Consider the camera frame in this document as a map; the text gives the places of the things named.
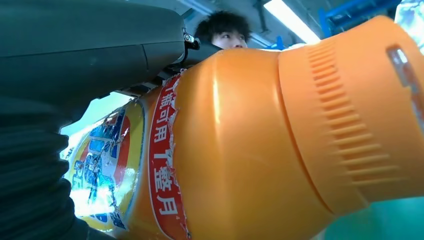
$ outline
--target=orange plastic bottle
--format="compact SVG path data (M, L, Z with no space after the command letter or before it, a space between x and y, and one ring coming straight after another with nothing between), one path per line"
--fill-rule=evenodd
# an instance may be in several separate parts
M289 51L220 51L71 144L76 214L119 239L308 240L424 196L423 64L385 17Z

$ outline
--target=fluorescent light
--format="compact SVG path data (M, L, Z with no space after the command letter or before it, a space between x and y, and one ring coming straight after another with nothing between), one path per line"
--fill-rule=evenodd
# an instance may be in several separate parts
M316 44L320 41L320 38L282 0L271 0L263 6L305 43Z

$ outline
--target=black hair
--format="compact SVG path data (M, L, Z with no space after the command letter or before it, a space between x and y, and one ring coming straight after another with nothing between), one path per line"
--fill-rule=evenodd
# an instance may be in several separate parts
M201 41L212 42L215 34L237 31L244 36L246 42L250 38L251 30L245 17L228 11L212 13L206 20L197 25L195 37Z

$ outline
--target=blue metal frame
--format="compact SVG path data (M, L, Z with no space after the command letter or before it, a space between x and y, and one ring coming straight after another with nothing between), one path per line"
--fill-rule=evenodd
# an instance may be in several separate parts
M336 31L340 28L352 26L360 23L363 20L363 17L372 16L375 13L380 11L393 8L397 6L401 0L351 0L342 4L338 7L335 7L329 11L325 11L324 9L320 9L319 14L319 22L321 24L322 32L324 33L324 37L328 38L333 36ZM367 7L364 9L358 10L357 7L360 5L369 4L373 7ZM346 15L350 14L348 20L334 23L331 18L338 15Z
M273 50L284 50L286 47L283 44L283 38L281 36L277 37L277 41L270 45L265 47L265 49L273 49Z

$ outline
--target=person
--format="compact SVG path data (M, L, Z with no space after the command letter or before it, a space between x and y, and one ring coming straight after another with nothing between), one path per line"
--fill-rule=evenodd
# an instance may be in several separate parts
M200 22L194 36L222 49L247 48L251 29L245 17L217 11Z

